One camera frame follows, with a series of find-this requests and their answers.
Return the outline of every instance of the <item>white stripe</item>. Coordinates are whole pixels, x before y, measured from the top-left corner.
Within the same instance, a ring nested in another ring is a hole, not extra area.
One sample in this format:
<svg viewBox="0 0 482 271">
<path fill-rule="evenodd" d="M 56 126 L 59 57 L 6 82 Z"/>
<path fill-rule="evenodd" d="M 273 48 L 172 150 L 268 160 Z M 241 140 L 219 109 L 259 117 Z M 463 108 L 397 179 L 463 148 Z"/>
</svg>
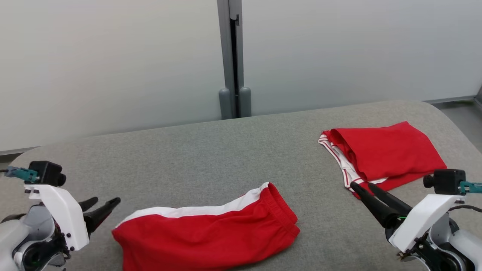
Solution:
<svg viewBox="0 0 482 271">
<path fill-rule="evenodd" d="M 335 146 L 332 142 L 330 142 L 328 140 L 328 137 L 326 135 L 322 134 L 320 136 L 320 138 L 318 139 L 318 143 L 322 144 L 328 150 L 328 152 L 336 159 L 336 162 L 338 162 L 338 165 L 340 166 L 341 171 L 343 173 L 343 181 L 344 181 L 343 185 L 346 188 L 350 189 L 350 183 L 353 180 L 356 180 L 355 182 L 358 183 L 358 184 L 364 182 L 360 178 L 358 173 L 356 172 L 353 164 L 350 163 L 350 161 L 348 161 L 348 159 L 343 154 L 343 152 L 340 150 L 340 148 L 338 148 L 337 146 Z M 345 170 L 347 172 L 348 176 L 345 176 L 343 170 Z M 382 183 L 382 182 L 386 181 L 387 179 L 388 179 L 388 177 L 380 178 L 378 180 L 372 180 L 370 182 L 373 183 L 373 184 L 378 184 L 378 183 Z"/>
<path fill-rule="evenodd" d="M 213 215 L 218 216 L 231 211 L 240 211 L 246 206 L 259 200 L 261 191 L 268 187 L 269 182 L 264 183 L 260 188 L 249 190 L 243 196 L 221 206 L 195 206 L 195 207 L 181 207 L 181 208 L 169 208 L 169 207 L 152 207 L 148 209 L 135 211 L 132 215 L 126 217 L 120 224 L 125 221 L 144 217 L 149 215 L 160 215 L 163 217 L 179 218 L 189 216 L 202 216 Z"/>
</svg>

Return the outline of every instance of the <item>padded table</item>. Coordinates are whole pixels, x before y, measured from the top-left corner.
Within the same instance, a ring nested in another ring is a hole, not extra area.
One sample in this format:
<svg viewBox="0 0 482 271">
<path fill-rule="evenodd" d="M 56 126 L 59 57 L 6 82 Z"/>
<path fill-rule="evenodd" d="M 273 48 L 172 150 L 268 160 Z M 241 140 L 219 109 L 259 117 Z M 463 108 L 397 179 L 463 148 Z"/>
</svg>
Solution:
<svg viewBox="0 0 482 271">
<path fill-rule="evenodd" d="M 138 209 L 225 204 L 266 181 L 298 216 L 301 232 L 291 247 L 238 270 L 424 270 L 418 261 L 401 263 L 398 250 L 365 206 L 343 186 L 340 168 L 318 144 L 321 131 L 336 127 L 380 127 L 408 121 L 424 132 L 449 168 L 464 169 L 480 182 L 482 154 L 432 105 L 387 101 L 347 107 L 196 123 L 82 138 L 39 147 L 13 166 L 33 160 L 63 166 L 67 189 L 76 200 L 93 196 L 122 202 L 92 234 L 90 244 L 72 253 L 71 271 L 121 270 L 122 249 L 113 229 Z M 0 217 L 32 205 L 20 180 L 0 180 Z M 392 193 L 410 205 L 433 189 L 417 180 Z M 482 206 L 482 196 L 467 204 Z M 482 238 L 482 216 L 455 210 L 459 226 Z"/>
</svg>

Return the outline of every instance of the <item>folded red clothing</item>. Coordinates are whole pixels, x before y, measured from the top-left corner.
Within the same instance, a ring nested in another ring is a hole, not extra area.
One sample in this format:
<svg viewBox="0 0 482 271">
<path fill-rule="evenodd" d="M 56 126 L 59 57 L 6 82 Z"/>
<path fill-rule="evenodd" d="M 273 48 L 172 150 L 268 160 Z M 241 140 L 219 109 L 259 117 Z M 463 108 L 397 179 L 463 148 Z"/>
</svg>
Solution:
<svg viewBox="0 0 482 271">
<path fill-rule="evenodd" d="M 381 128 L 336 128 L 324 131 L 320 143 L 322 138 L 343 153 L 364 187 L 367 181 L 377 180 L 387 191 L 447 168 L 430 139 L 408 122 Z"/>
</svg>

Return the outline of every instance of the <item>white partition panel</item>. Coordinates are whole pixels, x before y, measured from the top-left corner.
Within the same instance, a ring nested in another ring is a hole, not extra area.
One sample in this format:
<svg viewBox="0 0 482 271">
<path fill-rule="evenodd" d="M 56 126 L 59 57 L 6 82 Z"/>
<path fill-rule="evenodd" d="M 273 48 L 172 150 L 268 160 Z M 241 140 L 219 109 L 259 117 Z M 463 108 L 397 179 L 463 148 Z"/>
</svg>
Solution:
<svg viewBox="0 0 482 271">
<path fill-rule="evenodd" d="M 221 118 L 215 0 L 0 0 L 0 35 L 0 151 Z"/>
<path fill-rule="evenodd" d="M 480 0 L 243 0 L 253 115 L 476 95 Z"/>
</svg>

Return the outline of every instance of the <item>red shorts with white stripe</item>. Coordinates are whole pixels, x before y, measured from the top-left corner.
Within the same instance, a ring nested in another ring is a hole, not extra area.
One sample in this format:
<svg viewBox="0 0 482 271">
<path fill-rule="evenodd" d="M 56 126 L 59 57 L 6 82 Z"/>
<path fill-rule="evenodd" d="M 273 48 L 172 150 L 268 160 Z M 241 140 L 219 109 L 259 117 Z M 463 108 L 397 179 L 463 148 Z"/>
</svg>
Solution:
<svg viewBox="0 0 482 271">
<path fill-rule="evenodd" d="M 112 234 L 125 271 L 226 270 L 289 247 L 296 215 L 271 183 L 223 205 L 134 212 Z"/>
</svg>

